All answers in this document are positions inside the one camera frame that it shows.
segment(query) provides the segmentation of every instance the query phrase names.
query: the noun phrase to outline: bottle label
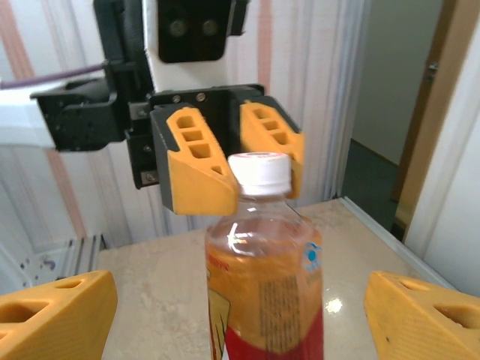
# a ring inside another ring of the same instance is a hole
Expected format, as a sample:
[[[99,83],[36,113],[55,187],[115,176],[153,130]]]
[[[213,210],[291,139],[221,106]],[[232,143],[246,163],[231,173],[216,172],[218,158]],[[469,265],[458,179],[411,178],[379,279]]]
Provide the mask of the bottle label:
[[[323,360],[320,239],[266,257],[207,245],[212,360]]]

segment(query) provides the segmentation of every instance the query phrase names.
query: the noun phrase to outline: blue logo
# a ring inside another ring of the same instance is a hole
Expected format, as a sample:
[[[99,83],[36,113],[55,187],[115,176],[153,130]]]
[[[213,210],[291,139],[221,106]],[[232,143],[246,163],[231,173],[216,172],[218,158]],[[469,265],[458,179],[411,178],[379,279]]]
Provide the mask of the blue logo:
[[[322,248],[314,242],[308,242],[303,249],[303,266],[308,272],[320,267],[320,253]]]

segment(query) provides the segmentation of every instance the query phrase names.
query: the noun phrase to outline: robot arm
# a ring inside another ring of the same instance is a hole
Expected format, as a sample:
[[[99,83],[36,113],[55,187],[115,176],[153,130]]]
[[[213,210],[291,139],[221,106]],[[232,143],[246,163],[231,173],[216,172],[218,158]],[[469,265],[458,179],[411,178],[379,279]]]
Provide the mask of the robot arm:
[[[180,215],[227,215],[238,188],[226,157],[292,158],[291,197],[302,183],[305,136],[258,84],[230,85],[227,38],[239,36],[248,0],[95,0],[105,77],[39,94],[60,152],[127,140],[137,188],[160,183]]]

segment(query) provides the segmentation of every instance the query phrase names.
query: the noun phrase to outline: wooden door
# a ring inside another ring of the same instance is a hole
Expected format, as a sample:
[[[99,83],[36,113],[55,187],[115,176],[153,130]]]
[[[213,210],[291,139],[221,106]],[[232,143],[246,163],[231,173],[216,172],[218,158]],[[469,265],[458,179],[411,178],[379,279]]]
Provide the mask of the wooden door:
[[[443,120],[480,13],[479,0],[444,0],[429,61],[438,62],[434,81],[418,94],[392,198],[398,197],[397,225],[412,220]]]

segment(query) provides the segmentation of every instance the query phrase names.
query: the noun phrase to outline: screw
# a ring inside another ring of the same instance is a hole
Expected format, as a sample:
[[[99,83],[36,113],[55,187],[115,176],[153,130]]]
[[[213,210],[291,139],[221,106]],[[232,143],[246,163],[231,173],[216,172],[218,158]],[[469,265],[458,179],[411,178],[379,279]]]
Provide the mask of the screw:
[[[140,118],[144,118],[147,116],[147,112],[145,111],[145,109],[143,109],[142,107],[139,107],[138,110],[136,111],[136,114],[140,117]]]
[[[196,100],[197,100],[198,102],[201,103],[202,101],[205,101],[206,95],[205,95],[205,93],[203,93],[203,92],[199,92],[199,93],[196,95],[195,98],[196,98]]]
[[[145,179],[147,179],[147,182],[154,182],[155,180],[157,180],[157,178],[155,178],[155,175],[150,172],[145,175]]]
[[[178,19],[170,23],[169,30],[174,38],[180,38],[187,32],[187,24],[185,24],[185,21]]]
[[[213,36],[217,34],[218,25],[214,20],[207,20],[203,23],[203,34],[206,36]]]

